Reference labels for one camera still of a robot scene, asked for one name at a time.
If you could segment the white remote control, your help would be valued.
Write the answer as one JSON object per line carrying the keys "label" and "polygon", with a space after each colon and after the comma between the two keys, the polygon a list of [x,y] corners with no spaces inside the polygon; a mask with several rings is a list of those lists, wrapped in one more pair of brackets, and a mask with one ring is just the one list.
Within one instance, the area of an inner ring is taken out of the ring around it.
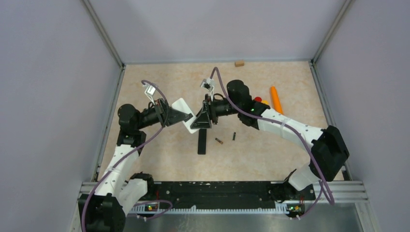
{"label": "white remote control", "polygon": [[191,125],[197,117],[194,115],[193,111],[183,98],[180,98],[172,103],[171,108],[173,110],[176,110],[177,113],[180,113],[183,116],[182,123],[190,134],[194,134],[199,130],[191,128]]}

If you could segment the black remote control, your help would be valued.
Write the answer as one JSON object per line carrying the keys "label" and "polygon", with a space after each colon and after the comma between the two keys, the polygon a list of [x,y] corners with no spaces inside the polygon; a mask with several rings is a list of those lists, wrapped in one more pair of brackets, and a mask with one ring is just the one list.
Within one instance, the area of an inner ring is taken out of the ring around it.
{"label": "black remote control", "polygon": [[200,129],[198,134],[198,155],[206,154],[207,129]]}

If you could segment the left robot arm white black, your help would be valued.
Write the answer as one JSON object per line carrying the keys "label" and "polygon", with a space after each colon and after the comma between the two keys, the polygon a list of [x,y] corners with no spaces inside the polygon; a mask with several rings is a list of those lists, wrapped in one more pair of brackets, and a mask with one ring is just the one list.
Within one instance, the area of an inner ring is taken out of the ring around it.
{"label": "left robot arm white black", "polygon": [[157,123],[164,128],[180,122],[188,129],[195,120],[183,98],[171,105],[158,99],[142,112],[131,104],[124,104],[119,107],[117,115],[120,131],[112,159],[100,181],[89,194],[82,194],[78,200],[84,232],[123,231],[126,215],[138,200],[149,200],[154,196],[155,187],[148,182],[152,178],[150,175],[126,179],[144,146],[153,140],[148,139],[142,129]]}

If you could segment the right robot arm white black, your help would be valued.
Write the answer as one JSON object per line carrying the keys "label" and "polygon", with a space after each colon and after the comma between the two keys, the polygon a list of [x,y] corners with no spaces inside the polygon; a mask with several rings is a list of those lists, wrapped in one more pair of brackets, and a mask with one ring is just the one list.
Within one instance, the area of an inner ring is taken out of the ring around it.
{"label": "right robot arm white black", "polygon": [[241,80],[230,81],[227,96],[215,99],[215,81],[205,79],[201,87],[209,91],[203,106],[191,123],[191,129],[210,129],[221,116],[237,115],[241,123],[260,131],[271,132],[304,148],[310,161],[296,169],[285,180],[283,192],[289,199],[297,199],[303,189],[319,180],[331,182],[350,156],[340,130],[310,126],[272,109],[252,98],[249,88]]}

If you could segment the red yellow toy piece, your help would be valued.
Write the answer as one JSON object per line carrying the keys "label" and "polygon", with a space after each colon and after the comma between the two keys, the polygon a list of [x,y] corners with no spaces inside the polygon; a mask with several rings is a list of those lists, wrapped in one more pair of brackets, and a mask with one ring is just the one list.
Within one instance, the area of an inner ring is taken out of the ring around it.
{"label": "red yellow toy piece", "polygon": [[269,105],[269,102],[268,102],[267,100],[263,100],[261,97],[255,97],[254,100],[255,100],[256,102],[260,102],[260,103]]}

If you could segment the small wooden block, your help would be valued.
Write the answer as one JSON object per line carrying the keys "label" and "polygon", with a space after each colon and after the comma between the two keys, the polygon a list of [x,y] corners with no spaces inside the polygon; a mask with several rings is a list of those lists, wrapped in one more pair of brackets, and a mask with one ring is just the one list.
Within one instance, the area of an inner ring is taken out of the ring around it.
{"label": "small wooden block", "polygon": [[245,62],[243,60],[238,60],[234,62],[235,67],[243,67]]}

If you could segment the orange toy carrot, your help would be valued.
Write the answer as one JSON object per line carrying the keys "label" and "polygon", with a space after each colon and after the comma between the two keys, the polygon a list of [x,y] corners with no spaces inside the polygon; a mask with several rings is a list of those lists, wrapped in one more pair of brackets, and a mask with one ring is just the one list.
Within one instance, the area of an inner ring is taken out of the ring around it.
{"label": "orange toy carrot", "polygon": [[271,86],[270,87],[270,95],[271,95],[271,100],[272,100],[272,105],[273,108],[279,113],[279,114],[283,114],[283,109],[280,103],[280,99],[278,96],[278,92],[275,88],[275,86]]}

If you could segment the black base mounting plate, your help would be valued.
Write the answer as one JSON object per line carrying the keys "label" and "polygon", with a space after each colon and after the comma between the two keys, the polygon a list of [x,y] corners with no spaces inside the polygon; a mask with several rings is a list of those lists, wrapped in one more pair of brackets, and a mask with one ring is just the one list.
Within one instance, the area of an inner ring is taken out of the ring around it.
{"label": "black base mounting plate", "polygon": [[316,193],[312,185],[297,191],[290,184],[271,181],[164,181],[149,184],[141,199],[167,200],[173,209],[274,209],[280,203],[313,201]]}

